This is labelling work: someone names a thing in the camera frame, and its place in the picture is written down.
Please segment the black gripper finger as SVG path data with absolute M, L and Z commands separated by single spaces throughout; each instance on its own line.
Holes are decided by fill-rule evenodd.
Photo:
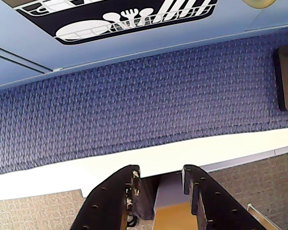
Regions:
M 89 193 L 71 229 L 125 230 L 153 220 L 155 200 L 156 178 L 141 178 L 138 165 L 127 165 Z
M 264 230 L 258 222 L 221 184 L 205 170 L 184 165 L 182 187 L 190 196 L 191 214 L 199 230 Z

